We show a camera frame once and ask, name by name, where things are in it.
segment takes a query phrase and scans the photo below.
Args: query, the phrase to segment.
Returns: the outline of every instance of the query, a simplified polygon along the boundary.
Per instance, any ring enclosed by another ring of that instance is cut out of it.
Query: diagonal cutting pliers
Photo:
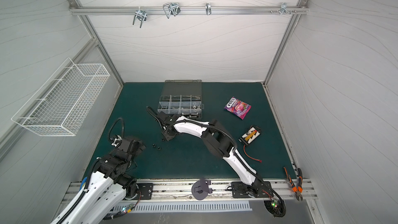
[[[297,179],[298,179],[298,183],[297,183],[297,187],[296,187],[296,185],[295,185],[295,183],[292,181],[290,175],[287,173],[286,168],[285,168],[285,167],[283,167],[283,168],[284,168],[284,170],[285,170],[287,180],[289,180],[289,183],[290,183],[290,186],[292,187],[293,192],[296,193],[296,199],[297,199],[298,201],[300,201],[300,200],[302,201],[302,195],[301,195],[301,192],[302,192],[302,187],[301,187],[301,186],[302,186],[302,172],[301,172],[301,169],[300,169],[300,168],[297,168],[297,173],[298,173]]]

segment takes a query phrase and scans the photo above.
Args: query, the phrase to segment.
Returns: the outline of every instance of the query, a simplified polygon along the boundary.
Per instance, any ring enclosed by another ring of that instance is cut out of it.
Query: green work mat
[[[132,164],[127,174],[141,179],[238,178],[227,162],[214,157],[198,137],[183,134],[162,141],[159,124],[146,111],[146,106],[157,109],[162,89],[163,83],[125,83],[88,168],[97,157],[114,148],[107,141],[107,133],[114,120],[122,117],[125,136],[138,137],[147,147],[135,158],[137,168],[133,169]],[[231,97],[251,105],[244,120],[224,110]],[[284,166],[296,177],[261,83],[202,83],[202,98],[202,121],[218,120],[235,138],[241,156],[263,178],[286,178]],[[246,152],[262,163],[248,158],[238,141],[251,125],[260,127],[262,132],[246,147]],[[117,123],[112,135],[120,133]]]

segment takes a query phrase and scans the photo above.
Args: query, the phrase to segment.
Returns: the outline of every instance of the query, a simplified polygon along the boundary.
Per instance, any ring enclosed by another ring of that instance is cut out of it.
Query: black mounting plate
[[[264,183],[269,188],[272,188],[270,182],[265,181]],[[273,197],[274,195],[273,195],[272,191],[270,191],[265,185],[262,186],[261,189],[265,190],[268,194],[270,194]],[[244,184],[242,182],[231,182],[231,186],[232,186],[232,197],[233,198],[251,198],[247,194],[248,186],[246,184]],[[265,198],[265,197],[268,197],[268,195],[262,191],[256,195],[256,198]]]
[[[153,183],[137,183],[138,190],[141,191],[141,200],[150,200],[152,198]],[[138,200],[138,194],[132,200]]]

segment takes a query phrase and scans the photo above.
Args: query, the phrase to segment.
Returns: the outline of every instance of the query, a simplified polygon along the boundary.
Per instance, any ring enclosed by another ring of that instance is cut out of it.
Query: white wire basket
[[[75,64],[68,58],[54,74],[11,120],[40,136],[75,136],[109,73],[102,64]]]

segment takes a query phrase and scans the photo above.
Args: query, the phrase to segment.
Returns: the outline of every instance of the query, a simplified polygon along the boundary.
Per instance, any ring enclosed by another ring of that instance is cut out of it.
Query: candy bag
[[[244,119],[246,116],[247,112],[250,110],[251,105],[238,100],[237,98],[232,97],[231,100],[226,104],[224,109],[232,112],[236,116],[238,116],[241,119]]]

